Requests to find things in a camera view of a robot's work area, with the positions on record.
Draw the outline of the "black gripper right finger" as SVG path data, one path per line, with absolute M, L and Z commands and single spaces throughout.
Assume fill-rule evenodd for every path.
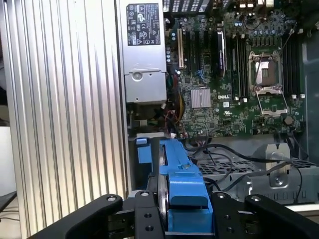
M 317 239 L 319 225 L 259 194 L 243 202 L 228 194 L 211 194 L 216 239 Z

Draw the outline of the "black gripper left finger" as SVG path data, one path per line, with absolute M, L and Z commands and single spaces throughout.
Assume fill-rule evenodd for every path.
M 122 199 L 107 194 L 54 222 L 31 236 L 33 239 L 163 239 L 154 195 L 138 190 Z

